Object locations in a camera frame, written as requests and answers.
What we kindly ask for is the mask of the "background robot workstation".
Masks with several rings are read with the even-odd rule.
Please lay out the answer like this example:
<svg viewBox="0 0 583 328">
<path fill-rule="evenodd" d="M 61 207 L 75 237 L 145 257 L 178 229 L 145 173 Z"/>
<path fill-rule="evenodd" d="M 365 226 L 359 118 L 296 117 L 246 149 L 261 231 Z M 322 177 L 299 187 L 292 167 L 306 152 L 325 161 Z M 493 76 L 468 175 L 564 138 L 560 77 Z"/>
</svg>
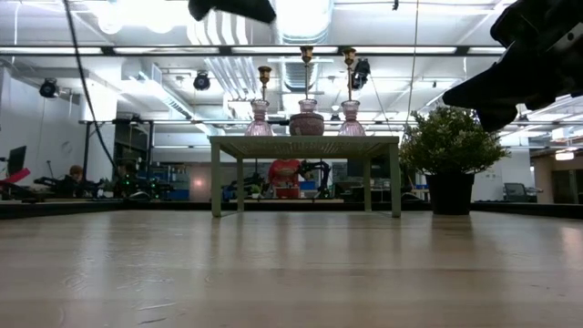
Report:
<svg viewBox="0 0 583 328">
<path fill-rule="evenodd" d="M 140 178 L 134 162 L 117 165 L 113 196 L 126 200 L 165 200 L 175 189 L 157 178 Z"/>
</svg>

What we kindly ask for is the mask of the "green perforated metal shelf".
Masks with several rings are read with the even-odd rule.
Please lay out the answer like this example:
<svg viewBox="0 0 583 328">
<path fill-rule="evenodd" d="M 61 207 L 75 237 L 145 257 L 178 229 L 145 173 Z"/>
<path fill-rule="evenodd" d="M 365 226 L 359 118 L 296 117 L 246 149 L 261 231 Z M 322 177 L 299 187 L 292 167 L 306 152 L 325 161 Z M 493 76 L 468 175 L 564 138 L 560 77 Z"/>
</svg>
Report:
<svg viewBox="0 0 583 328">
<path fill-rule="evenodd" d="M 221 216 L 220 154 L 237 161 L 238 186 L 243 183 L 245 159 L 361 159 L 363 161 L 364 209 L 371 211 L 370 161 L 380 155 L 389 156 L 391 179 L 391 214 L 399 218 L 401 205 L 401 170 L 398 137 L 288 136 L 244 137 L 211 136 L 211 205 L 215 218 Z"/>
</svg>

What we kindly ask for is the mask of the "black aluminium table frame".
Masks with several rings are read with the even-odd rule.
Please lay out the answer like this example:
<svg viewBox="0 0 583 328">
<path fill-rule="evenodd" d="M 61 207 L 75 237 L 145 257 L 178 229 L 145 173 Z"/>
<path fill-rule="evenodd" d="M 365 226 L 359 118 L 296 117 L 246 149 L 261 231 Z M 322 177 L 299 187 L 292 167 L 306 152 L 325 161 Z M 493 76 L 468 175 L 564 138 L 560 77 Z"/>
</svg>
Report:
<svg viewBox="0 0 583 328">
<path fill-rule="evenodd" d="M 309 201 L 251 201 L 244 204 L 250 211 L 363 211 L 362 203 L 342 203 L 327 200 Z M 210 211 L 209 202 L 190 201 L 72 201 L 72 202 L 41 202 L 41 203 L 11 203 L 0 201 L 0 220 L 46 217 L 56 215 L 105 212 L 116 210 L 177 210 L 177 211 Z M 470 205 L 472 211 L 494 213 L 509 213 L 530 216 L 555 217 L 562 219 L 583 220 L 583 205 L 576 204 L 537 204 L 511 202 L 474 202 Z"/>
</svg>

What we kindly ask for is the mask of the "person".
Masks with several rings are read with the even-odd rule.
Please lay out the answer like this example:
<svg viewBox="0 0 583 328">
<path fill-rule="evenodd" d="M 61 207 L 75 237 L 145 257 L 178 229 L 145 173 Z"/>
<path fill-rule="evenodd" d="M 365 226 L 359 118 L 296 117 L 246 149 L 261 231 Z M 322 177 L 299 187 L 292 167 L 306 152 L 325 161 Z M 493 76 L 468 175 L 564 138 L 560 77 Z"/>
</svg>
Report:
<svg viewBox="0 0 583 328">
<path fill-rule="evenodd" d="M 84 180 L 83 168 L 78 165 L 69 168 L 69 172 L 60 181 L 58 190 L 65 198 L 88 198 L 91 195 Z"/>
<path fill-rule="evenodd" d="M 268 181 L 275 198 L 298 199 L 300 197 L 300 166 L 301 162 L 298 159 L 276 159 L 272 162 L 268 171 Z"/>
</svg>

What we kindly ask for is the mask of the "pink patterned candle tin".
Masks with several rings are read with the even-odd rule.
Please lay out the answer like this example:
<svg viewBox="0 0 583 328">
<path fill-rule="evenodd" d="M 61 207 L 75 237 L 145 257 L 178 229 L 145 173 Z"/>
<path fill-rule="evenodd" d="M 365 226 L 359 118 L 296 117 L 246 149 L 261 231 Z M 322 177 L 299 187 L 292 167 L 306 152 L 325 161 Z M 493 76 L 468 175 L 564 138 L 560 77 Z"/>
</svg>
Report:
<svg viewBox="0 0 583 328">
<path fill-rule="evenodd" d="M 300 113 L 290 117 L 292 136 L 322 136 L 324 133 L 323 116 L 316 113 Z"/>
</svg>

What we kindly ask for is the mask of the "grey office chair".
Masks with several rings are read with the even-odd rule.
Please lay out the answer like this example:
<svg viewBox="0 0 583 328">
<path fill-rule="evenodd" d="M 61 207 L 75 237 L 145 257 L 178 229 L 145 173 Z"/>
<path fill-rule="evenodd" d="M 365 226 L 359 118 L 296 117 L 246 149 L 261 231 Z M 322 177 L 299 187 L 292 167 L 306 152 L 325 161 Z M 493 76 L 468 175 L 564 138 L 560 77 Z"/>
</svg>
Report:
<svg viewBox="0 0 583 328">
<path fill-rule="evenodd" d="M 503 188 L 504 201 L 537 203 L 537 195 L 542 189 L 526 187 L 522 183 L 505 183 Z"/>
</svg>

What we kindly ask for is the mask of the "red object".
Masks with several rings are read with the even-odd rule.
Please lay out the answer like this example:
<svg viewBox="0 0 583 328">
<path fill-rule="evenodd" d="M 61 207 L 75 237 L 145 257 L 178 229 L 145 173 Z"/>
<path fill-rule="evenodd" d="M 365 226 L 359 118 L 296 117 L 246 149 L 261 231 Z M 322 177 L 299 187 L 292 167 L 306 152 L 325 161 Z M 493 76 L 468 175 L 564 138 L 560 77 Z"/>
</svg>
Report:
<svg viewBox="0 0 583 328">
<path fill-rule="evenodd" d="M 13 185 L 25 179 L 30 175 L 30 170 L 27 168 L 20 169 L 14 173 L 9 174 L 5 179 L 0 179 L 0 186 Z"/>
</svg>

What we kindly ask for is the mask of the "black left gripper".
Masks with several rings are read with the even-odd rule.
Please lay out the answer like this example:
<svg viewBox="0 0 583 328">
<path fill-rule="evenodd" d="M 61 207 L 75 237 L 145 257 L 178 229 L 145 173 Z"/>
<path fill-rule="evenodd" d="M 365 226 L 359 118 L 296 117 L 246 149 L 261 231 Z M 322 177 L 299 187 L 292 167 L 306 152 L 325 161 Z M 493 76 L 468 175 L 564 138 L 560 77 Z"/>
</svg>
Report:
<svg viewBox="0 0 583 328">
<path fill-rule="evenodd" d="M 211 10 L 239 15 L 265 24 L 271 24 L 276 19 L 270 0 L 189 0 L 188 9 L 196 21 L 201 21 Z"/>
</svg>

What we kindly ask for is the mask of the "tall gold candlestick holder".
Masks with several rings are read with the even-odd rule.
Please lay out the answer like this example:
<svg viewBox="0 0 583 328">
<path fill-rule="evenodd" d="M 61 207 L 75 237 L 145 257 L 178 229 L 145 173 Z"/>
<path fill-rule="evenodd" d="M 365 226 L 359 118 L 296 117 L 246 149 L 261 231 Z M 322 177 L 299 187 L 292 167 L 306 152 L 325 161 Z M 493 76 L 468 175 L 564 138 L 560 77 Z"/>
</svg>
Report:
<svg viewBox="0 0 583 328">
<path fill-rule="evenodd" d="M 356 58 L 356 50 L 352 47 L 346 47 L 343 50 L 344 64 L 347 68 L 347 78 L 348 78 L 348 100 L 353 100 L 353 63 Z"/>
</svg>

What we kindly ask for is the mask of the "short gold candlestick holder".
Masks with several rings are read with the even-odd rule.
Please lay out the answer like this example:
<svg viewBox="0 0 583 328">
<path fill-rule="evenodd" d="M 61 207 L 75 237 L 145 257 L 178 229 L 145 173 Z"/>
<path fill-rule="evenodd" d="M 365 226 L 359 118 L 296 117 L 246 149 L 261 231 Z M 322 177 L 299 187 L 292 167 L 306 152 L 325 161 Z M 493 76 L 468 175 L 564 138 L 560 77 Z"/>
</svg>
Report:
<svg viewBox="0 0 583 328">
<path fill-rule="evenodd" d="M 265 100 L 266 99 L 267 85 L 271 80 L 272 69 L 270 67 L 267 67 L 267 66 L 261 66 L 261 67 L 258 67 L 258 71 L 259 71 L 259 80 L 261 82 L 261 99 Z"/>
</svg>

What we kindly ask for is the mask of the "green potted plant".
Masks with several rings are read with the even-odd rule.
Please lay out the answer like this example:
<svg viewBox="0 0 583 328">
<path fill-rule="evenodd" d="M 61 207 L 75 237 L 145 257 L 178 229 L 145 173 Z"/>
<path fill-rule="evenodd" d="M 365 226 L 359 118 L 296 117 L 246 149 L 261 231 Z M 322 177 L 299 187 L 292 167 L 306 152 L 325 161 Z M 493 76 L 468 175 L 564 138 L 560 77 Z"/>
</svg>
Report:
<svg viewBox="0 0 583 328">
<path fill-rule="evenodd" d="M 441 106 L 423 115 L 411 113 L 400 159 L 425 175 L 429 200 L 437 215 L 470 212 L 475 175 L 509 155 L 495 132 L 485 131 L 471 109 Z"/>
</svg>

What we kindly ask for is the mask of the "black monitor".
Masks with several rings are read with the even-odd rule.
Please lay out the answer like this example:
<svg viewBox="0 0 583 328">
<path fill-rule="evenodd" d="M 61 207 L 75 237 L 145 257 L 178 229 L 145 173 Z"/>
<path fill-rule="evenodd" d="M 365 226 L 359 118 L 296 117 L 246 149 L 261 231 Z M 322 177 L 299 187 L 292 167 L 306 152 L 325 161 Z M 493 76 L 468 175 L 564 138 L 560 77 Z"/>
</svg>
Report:
<svg viewBox="0 0 583 328">
<path fill-rule="evenodd" d="M 7 174 L 9 177 L 22 170 L 25 165 L 26 146 L 11 149 L 7 161 Z"/>
</svg>

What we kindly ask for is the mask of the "medium gold candlestick holder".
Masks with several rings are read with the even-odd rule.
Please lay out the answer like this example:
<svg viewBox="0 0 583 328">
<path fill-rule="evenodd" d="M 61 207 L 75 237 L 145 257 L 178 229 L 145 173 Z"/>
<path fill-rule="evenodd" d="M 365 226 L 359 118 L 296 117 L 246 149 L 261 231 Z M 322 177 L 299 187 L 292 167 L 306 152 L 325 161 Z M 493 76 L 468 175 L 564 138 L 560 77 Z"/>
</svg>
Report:
<svg viewBox="0 0 583 328">
<path fill-rule="evenodd" d="M 305 98 L 309 98 L 309 86 L 310 86 L 310 63 L 313 57 L 313 46 L 301 46 L 300 50 L 302 52 L 302 62 L 304 66 L 304 95 Z"/>
</svg>

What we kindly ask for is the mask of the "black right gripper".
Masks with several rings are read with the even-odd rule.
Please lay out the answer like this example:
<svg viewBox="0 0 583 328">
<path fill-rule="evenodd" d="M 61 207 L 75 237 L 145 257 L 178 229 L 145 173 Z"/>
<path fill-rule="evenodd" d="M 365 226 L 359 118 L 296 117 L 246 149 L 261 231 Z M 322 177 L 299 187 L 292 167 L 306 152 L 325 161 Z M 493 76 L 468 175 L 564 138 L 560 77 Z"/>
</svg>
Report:
<svg viewBox="0 0 583 328">
<path fill-rule="evenodd" d="M 488 132 L 508 125 L 517 105 L 546 108 L 583 95 L 583 26 L 519 38 L 486 71 L 446 91 L 443 102 L 475 109 Z"/>
</svg>

